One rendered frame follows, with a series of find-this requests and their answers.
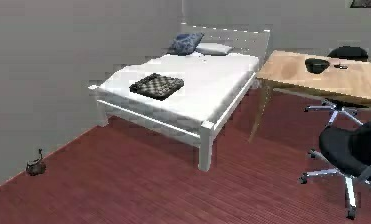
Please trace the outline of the small brown watering can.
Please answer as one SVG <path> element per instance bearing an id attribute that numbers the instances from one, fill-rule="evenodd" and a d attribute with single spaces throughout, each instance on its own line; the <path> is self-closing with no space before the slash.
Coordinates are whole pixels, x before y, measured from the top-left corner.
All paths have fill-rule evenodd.
<path id="1" fill-rule="evenodd" d="M 46 171 L 46 164 L 43 162 L 42 150 L 38 150 L 38 158 L 26 163 L 26 173 L 30 176 L 37 176 Z"/>

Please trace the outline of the light wooden desk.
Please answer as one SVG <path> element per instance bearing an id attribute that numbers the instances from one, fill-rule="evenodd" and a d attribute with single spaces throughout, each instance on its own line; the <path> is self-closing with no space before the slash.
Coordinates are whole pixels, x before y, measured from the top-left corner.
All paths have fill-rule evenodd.
<path id="1" fill-rule="evenodd" d="M 305 66 L 308 58 L 323 59 L 330 66 L 320 74 L 309 73 Z M 337 69 L 334 65 L 348 66 Z M 371 63 L 295 52 L 275 50 L 256 74 L 261 82 L 258 112 L 249 136 L 251 141 L 271 99 L 274 89 L 306 94 L 320 98 L 333 98 L 364 105 L 371 109 Z"/>

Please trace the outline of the white pillow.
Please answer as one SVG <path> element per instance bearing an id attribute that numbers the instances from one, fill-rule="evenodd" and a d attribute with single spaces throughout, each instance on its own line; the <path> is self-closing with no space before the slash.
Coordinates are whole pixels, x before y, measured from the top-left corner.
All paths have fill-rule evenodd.
<path id="1" fill-rule="evenodd" d="M 232 47 L 218 43 L 200 43 L 196 51 L 204 55 L 227 55 L 232 51 Z"/>

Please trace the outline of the black office chair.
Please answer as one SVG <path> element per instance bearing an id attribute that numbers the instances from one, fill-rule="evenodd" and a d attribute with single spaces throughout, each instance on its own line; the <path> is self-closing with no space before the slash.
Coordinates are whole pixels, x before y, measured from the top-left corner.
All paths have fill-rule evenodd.
<path id="1" fill-rule="evenodd" d="M 346 188 L 347 218 L 354 220 L 357 209 L 354 184 L 371 187 L 371 121 L 354 130 L 327 126 L 319 135 L 319 151 L 311 149 L 308 155 L 320 158 L 333 168 L 305 172 L 298 181 L 306 184 L 311 177 L 342 176 Z"/>
<path id="2" fill-rule="evenodd" d="M 362 62 L 367 62 L 369 58 L 368 53 L 365 49 L 353 46 L 341 46 L 335 48 L 328 54 L 328 56 L 331 58 Z M 355 123 L 361 125 L 362 122 L 356 117 L 359 108 L 363 108 L 363 105 L 325 98 L 324 100 L 322 100 L 321 105 L 307 106 L 304 108 L 304 111 L 329 111 L 330 118 L 327 122 L 328 126 L 334 123 L 338 115 L 344 115 L 353 120 Z"/>

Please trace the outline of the dark framed wall picture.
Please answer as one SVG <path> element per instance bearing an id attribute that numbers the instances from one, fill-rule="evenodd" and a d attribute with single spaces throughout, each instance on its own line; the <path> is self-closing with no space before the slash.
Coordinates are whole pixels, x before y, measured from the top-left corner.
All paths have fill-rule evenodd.
<path id="1" fill-rule="evenodd" d="M 353 0 L 351 8 L 371 8 L 371 0 Z"/>

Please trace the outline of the white bed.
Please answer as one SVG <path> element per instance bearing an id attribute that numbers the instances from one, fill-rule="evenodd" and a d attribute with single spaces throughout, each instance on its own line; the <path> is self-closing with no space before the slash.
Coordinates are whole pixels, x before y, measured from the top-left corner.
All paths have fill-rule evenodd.
<path id="1" fill-rule="evenodd" d="M 99 85 L 89 87 L 97 104 L 98 124 L 117 116 L 198 149 L 198 168 L 208 171 L 213 141 L 256 82 L 267 54 L 271 32 L 181 25 L 183 33 L 202 32 L 203 41 L 233 49 L 226 56 L 163 55 L 126 66 Z M 184 86 L 160 101 L 132 93 L 129 86 L 158 73 L 180 78 Z"/>

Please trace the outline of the blue patterned pillow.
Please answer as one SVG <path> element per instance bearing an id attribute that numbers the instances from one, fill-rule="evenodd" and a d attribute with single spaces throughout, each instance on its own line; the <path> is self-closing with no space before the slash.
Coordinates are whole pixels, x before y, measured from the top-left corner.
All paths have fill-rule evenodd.
<path id="1" fill-rule="evenodd" d="M 179 56 L 190 55 L 195 51 L 203 37 L 203 33 L 178 34 L 169 46 L 168 53 Z"/>

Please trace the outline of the black bowl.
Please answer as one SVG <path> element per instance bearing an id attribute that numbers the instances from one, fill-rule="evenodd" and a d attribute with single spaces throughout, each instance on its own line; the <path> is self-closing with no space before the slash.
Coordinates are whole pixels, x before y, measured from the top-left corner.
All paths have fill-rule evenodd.
<path id="1" fill-rule="evenodd" d="M 330 63 L 323 59 L 308 58 L 305 60 L 305 66 L 308 72 L 320 74 L 330 66 Z"/>

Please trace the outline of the black checkered board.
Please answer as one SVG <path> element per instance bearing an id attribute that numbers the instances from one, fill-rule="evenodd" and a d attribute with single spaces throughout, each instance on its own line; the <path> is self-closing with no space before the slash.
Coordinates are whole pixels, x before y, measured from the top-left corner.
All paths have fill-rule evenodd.
<path id="1" fill-rule="evenodd" d="M 129 90 L 132 93 L 163 101 L 183 86 L 182 79 L 152 73 L 130 85 Z"/>

